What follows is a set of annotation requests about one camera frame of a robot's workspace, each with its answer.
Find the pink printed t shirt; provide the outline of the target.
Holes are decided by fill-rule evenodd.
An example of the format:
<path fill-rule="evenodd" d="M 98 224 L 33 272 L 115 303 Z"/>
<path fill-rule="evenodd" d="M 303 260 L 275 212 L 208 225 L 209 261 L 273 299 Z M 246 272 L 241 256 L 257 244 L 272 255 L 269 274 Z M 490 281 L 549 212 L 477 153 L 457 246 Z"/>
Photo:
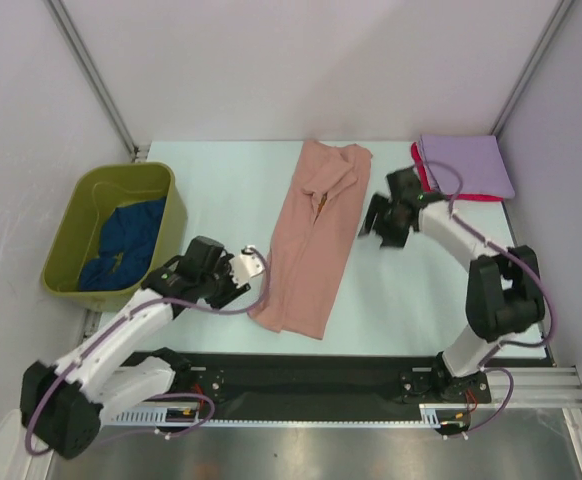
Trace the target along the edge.
<path fill-rule="evenodd" d="M 323 338 L 357 235 L 372 153 L 303 144 L 268 254 L 267 298 L 249 317 L 267 330 Z"/>

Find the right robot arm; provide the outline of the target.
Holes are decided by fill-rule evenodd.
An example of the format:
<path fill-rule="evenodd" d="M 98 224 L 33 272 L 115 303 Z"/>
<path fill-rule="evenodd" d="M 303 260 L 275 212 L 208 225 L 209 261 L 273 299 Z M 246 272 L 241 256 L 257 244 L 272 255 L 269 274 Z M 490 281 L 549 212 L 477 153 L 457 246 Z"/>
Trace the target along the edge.
<path fill-rule="evenodd" d="M 427 192 L 413 169 L 386 175 L 389 194 L 374 194 L 359 234 L 375 233 L 380 246 L 403 248 L 410 233 L 436 241 L 467 272 L 465 315 L 468 326 L 439 354 L 442 370 L 432 376 L 434 393 L 455 401 L 504 346 L 543 348 L 548 342 L 517 339 L 545 319 L 545 294 L 537 256 L 523 245 L 504 248 L 460 217 L 455 194 Z"/>

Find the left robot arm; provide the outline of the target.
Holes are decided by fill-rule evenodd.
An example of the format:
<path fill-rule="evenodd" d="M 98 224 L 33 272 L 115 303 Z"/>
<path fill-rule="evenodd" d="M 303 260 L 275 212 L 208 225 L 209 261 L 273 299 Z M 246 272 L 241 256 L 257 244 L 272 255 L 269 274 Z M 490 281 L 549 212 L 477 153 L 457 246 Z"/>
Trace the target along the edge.
<path fill-rule="evenodd" d="M 138 343 L 187 309 L 229 315 L 228 304 L 267 274 L 255 247 L 231 254 L 215 240 L 195 237 L 184 254 L 150 271 L 104 328 L 54 363 L 27 368 L 20 394 L 27 453 L 54 451 L 72 459 L 106 422 L 146 400 L 186 396 L 209 404 L 194 392 L 195 375 L 184 355 L 162 347 L 135 366 L 125 362 Z"/>

